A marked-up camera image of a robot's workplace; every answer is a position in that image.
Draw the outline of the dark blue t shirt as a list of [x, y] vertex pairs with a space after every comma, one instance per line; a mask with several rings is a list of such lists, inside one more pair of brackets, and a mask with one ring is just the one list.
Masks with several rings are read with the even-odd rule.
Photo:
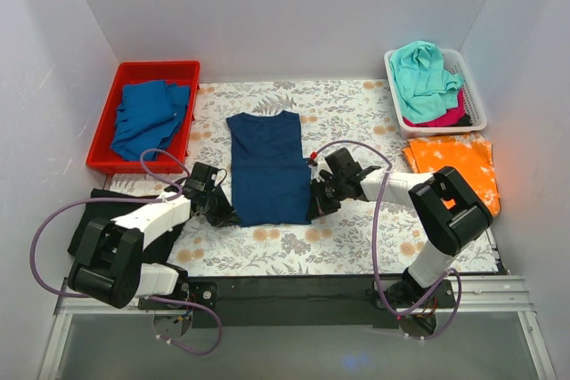
[[231, 133], [232, 205], [240, 226], [308, 224], [311, 171], [303, 156], [300, 116], [240, 113]]

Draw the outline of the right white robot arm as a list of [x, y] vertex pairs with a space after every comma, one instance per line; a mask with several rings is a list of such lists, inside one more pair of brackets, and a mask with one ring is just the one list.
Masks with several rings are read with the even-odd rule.
[[425, 174], [397, 173], [390, 164], [361, 167], [346, 148], [323, 161], [313, 153], [307, 163], [316, 173], [308, 221], [336, 213], [346, 199], [376, 206], [386, 201], [415, 210], [427, 243], [400, 280], [388, 288], [376, 286], [389, 310], [398, 304], [408, 314], [433, 299], [456, 258], [493, 223], [485, 203], [451, 166]]

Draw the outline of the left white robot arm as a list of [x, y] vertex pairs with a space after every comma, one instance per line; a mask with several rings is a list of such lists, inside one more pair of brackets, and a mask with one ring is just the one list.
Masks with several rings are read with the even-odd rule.
[[133, 299], [158, 296], [172, 309], [190, 299], [187, 274], [167, 262], [165, 245], [175, 228], [203, 215], [213, 227], [238, 225], [240, 218], [216, 183], [218, 168], [196, 163], [189, 176], [166, 187], [150, 203], [85, 227], [69, 272], [69, 287], [115, 308]]

